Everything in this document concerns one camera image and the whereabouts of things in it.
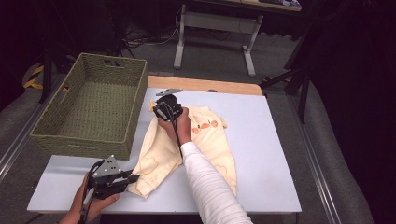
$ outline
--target metal table leg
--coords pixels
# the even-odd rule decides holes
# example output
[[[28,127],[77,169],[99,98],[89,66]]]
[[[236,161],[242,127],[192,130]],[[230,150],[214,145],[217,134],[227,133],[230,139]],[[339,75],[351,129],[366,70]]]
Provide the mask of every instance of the metal table leg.
[[[243,51],[245,55],[245,61],[247,63],[247,72],[250,77],[256,76],[256,71],[254,70],[253,61],[251,60],[251,49],[253,48],[254,41],[256,40],[257,33],[260,30],[260,26],[262,25],[262,16],[257,18],[257,23],[254,25],[253,32],[250,36],[250,42],[248,46],[243,46]]]
[[[186,19],[186,5],[181,7],[181,15],[180,15],[180,32],[178,34],[178,43],[177,50],[174,62],[174,68],[179,69],[181,67],[181,59],[183,58],[183,49],[184,49],[184,22]]]

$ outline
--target white table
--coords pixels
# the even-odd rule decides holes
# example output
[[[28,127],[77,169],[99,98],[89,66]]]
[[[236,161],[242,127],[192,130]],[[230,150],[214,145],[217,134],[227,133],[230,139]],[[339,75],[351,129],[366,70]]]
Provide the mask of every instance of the white table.
[[[123,170],[133,169],[153,114],[149,100],[163,89],[148,88],[140,113],[129,161],[119,161]],[[228,123],[226,136],[233,152],[237,174],[237,199],[250,214],[301,212],[301,206],[280,145],[268,104],[263,96],[183,91],[176,94],[183,105],[208,105]],[[28,211],[68,211],[82,177],[99,161],[95,158],[52,156]],[[143,199],[130,192],[104,210],[107,214],[196,214],[184,166],[177,168]]]

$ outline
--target dark background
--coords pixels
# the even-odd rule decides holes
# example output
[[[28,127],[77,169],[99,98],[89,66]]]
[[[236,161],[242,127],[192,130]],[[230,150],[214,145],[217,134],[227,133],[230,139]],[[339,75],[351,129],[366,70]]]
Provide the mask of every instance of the dark background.
[[[350,17],[313,69],[311,79],[375,223],[396,223],[395,6],[391,1],[369,3],[373,2],[354,1]],[[316,16],[321,1],[312,4],[302,0],[301,4],[304,15]],[[0,110],[24,92],[23,75],[42,60],[49,40],[62,42],[76,52],[111,53],[120,47],[118,40],[128,20],[156,34],[174,24],[179,7],[177,2],[160,0],[2,1]],[[321,11],[322,15],[332,8],[325,9],[329,11]],[[262,31],[267,34],[298,38],[305,29],[305,21],[264,15]],[[310,39],[305,44],[313,42],[315,39]]]

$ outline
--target wooden table edge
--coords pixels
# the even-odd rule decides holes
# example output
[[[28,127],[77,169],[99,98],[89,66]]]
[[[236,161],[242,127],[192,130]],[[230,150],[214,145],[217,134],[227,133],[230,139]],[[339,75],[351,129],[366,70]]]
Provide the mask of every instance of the wooden table edge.
[[[221,93],[262,96],[262,89],[257,84],[203,80],[184,77],[148,76],[148,86],[150,88],[161,89],[182,89],[186,91],[214,90]]]

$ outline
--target basket handle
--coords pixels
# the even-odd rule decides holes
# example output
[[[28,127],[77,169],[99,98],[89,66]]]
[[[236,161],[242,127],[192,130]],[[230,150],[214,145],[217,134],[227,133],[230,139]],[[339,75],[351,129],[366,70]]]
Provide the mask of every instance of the basket handle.
[[[64,102],[64,99],[66,99],[67,94],[69,93],[69,86],[64,85],[62,87],[62,90],[58,92],[56,97],[58,98],[59,105],[61,105]]]

